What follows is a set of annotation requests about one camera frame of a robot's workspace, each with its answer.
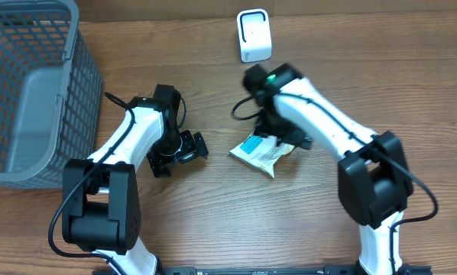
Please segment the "colourful wet wipes pack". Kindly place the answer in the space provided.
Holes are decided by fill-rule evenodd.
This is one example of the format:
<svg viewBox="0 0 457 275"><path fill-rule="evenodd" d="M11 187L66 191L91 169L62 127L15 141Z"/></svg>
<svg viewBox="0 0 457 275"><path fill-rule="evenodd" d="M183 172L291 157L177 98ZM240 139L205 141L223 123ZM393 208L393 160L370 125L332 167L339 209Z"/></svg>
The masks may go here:
<svg viewBox="0 0 457 275"><path fill-rule="evenodd" d="M294 146L290 144L277 145L275 136L265 138L251 132L239 145L231 149L229 154L274 178L275 163L293 149Z"/></svg>

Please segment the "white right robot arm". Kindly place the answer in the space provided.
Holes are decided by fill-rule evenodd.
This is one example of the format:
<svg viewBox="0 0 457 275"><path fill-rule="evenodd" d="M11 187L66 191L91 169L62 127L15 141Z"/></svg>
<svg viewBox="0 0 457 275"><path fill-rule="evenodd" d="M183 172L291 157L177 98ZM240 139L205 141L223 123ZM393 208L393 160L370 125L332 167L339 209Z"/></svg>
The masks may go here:
<svg viewBox="0 0 457 275"><path fill-rule="evenodd" d="M267 71L255 64L241 84L258 112L254 134L305 150L316 142L336 162L338 197L358 224L361 252L356 274L430 274L431 267L400 257L402 225L434 218L439 203L410 172L400 138L373 131L348 117L289 63Z"/></svg>

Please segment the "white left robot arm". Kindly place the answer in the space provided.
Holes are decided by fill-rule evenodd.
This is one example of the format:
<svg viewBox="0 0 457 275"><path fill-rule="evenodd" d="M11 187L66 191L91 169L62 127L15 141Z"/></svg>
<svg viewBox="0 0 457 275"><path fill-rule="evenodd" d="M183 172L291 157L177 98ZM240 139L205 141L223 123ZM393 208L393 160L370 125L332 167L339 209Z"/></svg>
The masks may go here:
<svg viewBox="0 0 457 275"><path fill-rule="evenodd" d="M159 257L140 238L141 206L136 173L147 160L155 177L209 150L201 133L183 130L178 111L186 102L173 86L157 85L150 98L124 102L106 98L125 110L114 134L85 159L63 168L63 201L47 233L50 249L61 257L100 258L113 274L164 273Z"/></svg>

